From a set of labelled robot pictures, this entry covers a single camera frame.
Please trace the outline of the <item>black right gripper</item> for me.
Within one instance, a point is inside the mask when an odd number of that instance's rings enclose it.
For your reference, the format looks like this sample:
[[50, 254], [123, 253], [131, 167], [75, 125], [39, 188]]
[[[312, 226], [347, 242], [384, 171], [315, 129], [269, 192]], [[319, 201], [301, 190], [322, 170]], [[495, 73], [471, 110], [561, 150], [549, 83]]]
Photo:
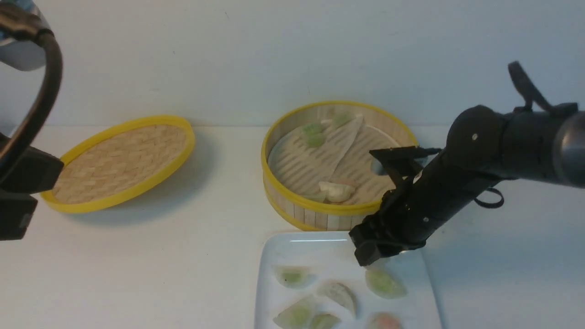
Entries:
[[423, 214], [424, 206], [408, 204], [415, 195], [411, 185], [386, 192], [380, 208], [349, 231], [359, 266], [426, 246], [439, 222]]

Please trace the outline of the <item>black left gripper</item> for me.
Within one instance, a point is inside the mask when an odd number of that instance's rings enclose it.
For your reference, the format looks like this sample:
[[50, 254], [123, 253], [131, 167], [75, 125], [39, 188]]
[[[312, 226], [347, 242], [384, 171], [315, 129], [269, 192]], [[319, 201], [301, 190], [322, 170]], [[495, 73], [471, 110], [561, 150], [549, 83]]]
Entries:
[[33, 194], [51, 190], [64, 163], [32, 146], [0, 184], [0, 239], [23, 239], [38, 201]]

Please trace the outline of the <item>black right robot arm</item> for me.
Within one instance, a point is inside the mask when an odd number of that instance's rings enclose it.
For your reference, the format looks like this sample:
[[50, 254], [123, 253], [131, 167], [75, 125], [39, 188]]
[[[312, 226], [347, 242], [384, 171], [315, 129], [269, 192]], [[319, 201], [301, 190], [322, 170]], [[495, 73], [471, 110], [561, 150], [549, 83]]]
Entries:
[[425, 246], [462, 208], [506, 180], [584, 188], [584, 112], [577, 103], [549, 111], [499, 114], [475, 106], [460, 114], [444, 148], [371, 150], [393, 180], [379, 209], [350, 230], [360, 266]]

